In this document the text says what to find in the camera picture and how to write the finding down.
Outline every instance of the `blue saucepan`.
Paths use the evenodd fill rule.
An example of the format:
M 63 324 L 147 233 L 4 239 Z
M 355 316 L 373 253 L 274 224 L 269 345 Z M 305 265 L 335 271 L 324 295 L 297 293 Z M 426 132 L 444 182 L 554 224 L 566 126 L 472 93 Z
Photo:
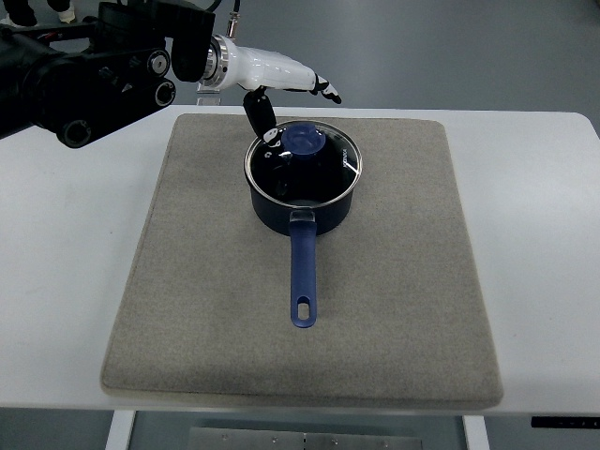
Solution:
M 321 122 L 278 126 L 281 145 L 256 139 L 245 159 L 254 211 L 292 241 L 291 318 L 301 328 L 317 320 L 316 236 L 346 217 L 362 159 L 356 144 Z

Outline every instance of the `pan handle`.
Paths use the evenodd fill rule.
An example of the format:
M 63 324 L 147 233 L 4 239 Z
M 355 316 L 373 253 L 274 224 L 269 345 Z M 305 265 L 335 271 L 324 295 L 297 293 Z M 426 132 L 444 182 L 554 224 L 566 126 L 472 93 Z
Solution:
M 309 328 L 317 320 L 317 271 L 315 247 L 317 222 L 308 210 L 290 214 L 292 241 L 292 323 L 299 328 Z M 299 309 L 307 305 L 307 317 L 300 317 Z

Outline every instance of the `blue knob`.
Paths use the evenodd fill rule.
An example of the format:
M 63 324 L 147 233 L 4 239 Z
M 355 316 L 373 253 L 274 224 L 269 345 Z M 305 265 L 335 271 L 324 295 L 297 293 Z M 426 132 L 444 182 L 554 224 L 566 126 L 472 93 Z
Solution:
M 283 148 L 299 158 L 310 158 L 325 145 L 325 134 L 313 124 L 294 124 L 281 135 Z

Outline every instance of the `gray mat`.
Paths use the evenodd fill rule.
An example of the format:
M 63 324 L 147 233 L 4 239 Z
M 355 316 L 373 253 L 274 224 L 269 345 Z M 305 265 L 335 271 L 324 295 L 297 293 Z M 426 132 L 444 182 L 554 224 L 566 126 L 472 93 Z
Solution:
M 355 140 L 364 172 L 350 214 L 317 239 L 317 323 L 290 322 L 289 238 L 252 210 L 248 120 L 183 115 L 112 330 L 107 392 L 213 406 L 500 401 L 443 126 L 318 120 Z

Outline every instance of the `glass lid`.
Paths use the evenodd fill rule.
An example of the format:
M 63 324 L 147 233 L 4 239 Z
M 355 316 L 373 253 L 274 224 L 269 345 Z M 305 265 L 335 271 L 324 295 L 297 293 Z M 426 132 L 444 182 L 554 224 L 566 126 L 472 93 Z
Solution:
M 352 140 L 319 122 L 281 124 L 281 146 L 256 140 L 248 149 L 246 174 L 262 195 L 279 203 L 316 205 L 351 190 L 362 169 Z

